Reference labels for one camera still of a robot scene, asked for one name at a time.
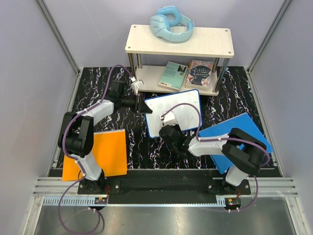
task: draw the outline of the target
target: metal floor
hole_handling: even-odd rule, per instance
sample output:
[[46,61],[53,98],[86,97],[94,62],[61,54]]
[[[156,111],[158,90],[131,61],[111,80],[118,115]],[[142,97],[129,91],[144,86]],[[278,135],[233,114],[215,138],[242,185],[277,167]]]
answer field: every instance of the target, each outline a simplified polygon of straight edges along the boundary
[[[83,207],[62,207],[64,221]],[[255,206],[240,213],[214,212],[199,207],[106,207],[101,210],[105,227],[95,235],[294,235],[284,198],[258,198]],[[66,225],[79,233],[93,229],[98,219],[85,211]],[[57,207],[43,206],[36,235],[70,234],[60,225]]]

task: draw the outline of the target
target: blue folder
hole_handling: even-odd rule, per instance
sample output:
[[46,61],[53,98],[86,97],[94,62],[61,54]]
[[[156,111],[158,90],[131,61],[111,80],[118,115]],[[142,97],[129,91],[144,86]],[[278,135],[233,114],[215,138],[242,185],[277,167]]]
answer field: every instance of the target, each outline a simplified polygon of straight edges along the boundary
[[[253,120],[247,113],[241,114],[239,116],[233,117],[229,120],[223,121],[217,125],[211,126],[199,132],[201,137],[213,137],[220,136],[229,133],[232,128],[239,128],[259,141],[263,142],[267,146],[267,152],[271,153],[273,151],[270,143],[265,139],[262,132],[255,125]],[[227,172],[227,170],[233,166],[233,163],[224,155],[211,155],[211,158],[221,174]]]

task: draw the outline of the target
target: white shelf top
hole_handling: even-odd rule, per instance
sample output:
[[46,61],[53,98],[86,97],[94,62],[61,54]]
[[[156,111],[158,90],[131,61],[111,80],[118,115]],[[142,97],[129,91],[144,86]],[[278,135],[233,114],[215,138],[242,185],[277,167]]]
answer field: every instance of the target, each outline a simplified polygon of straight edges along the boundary
[[[186,27],[171,27],[172,32],[184,32]],[[185,55],[233,58],[234,48],[229,28],[195,27],[192,37],[183,43],[156,37],[150,25],[133,24],[125,51],[139,54]]]
[[[141,92],[160,92],[160,93],[175,93],[174,91],[162,88],[158,86],[158,83],[164,74],[165,71],[165,66],[147,66],[143,65],[141,69],[136,70],[136,76],[138,80],[143,81],[143,85],[139,87],[139,90]],[[185,88],[185,83],[186,83],[187,76],[185,76],[182,86],[180,88],[180,92],[188,91],[188,90],[193,90],[195,88]],[[214,93],[213,88],[216,84],[217,81],[217,74],[216,72],[213,72],[211,74],[211,79],[209,82],[209,89],[206,90],[201,90],[199,89],[199,92],[201,95],[211,95],[211,96],[216,96],[219,93]]]

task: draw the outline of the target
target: light blue headphones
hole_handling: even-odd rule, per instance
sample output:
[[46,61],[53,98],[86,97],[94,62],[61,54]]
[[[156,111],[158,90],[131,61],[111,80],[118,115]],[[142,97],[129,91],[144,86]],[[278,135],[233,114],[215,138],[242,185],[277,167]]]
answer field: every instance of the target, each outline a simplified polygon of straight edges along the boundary
[[[191,38],[194,32],[195,24],[188,17],[182,15],[175,6],[165,6],[160,8],[157,15],[150,18],[152,32],[157,36],[171,42],[185,42]],[[174,20],[169,21],[166,15],[174,15]],[[183,24],[187,31],[183,33],[172,33],[170,27]]]

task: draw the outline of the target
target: white wall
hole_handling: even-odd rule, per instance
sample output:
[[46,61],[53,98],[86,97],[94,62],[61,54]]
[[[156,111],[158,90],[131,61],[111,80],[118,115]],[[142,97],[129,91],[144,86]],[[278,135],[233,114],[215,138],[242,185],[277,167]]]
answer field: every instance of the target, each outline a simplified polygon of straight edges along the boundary
[[[249,66],[283,0],[45,0],[77,65],[129,65],[125,44],[132,24],[149,24],[156,10],[175,5],[196,26],[230,28],[235,56],[230,65]],[[148,55],[144,64],[166,64]],[[181,57],[177,62],[187,62]]]
[[0,2],[0,230],[20,234],[75,74],[34,0]]
[[293,1],[252,72],[284,174],[313,231],[313,2]]

